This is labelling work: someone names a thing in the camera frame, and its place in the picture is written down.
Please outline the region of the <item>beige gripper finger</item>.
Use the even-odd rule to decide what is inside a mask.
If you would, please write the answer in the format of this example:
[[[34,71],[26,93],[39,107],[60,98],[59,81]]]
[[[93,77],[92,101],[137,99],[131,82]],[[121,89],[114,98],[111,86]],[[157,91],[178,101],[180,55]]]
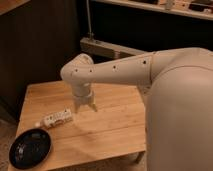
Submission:
[[[78,113],[78,110],[79,110],[79,105],[78,104],[74,104],[74,113]]]
[[[95,103],[89,103],[89,107],[94,111],[97,112],[97,106],[95,105]]]

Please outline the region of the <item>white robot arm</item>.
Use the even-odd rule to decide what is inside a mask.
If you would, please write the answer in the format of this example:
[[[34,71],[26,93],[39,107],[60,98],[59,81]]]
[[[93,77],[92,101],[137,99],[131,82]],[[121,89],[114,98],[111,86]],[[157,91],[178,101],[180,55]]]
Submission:
[[[99,64],[80,54],[60,75],[78,106],[93,101],[93,83],[142,89],[147,171],[213,171],[213,51],[161,50]]]

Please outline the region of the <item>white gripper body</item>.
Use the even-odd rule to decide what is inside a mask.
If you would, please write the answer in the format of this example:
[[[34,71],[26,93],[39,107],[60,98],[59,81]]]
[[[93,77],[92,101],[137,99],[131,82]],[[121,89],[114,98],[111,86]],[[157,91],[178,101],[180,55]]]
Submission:
[[[72,93],[76,107],[80,107],[81,105],[94,105],[94,92],[90,83],[73,85]]]

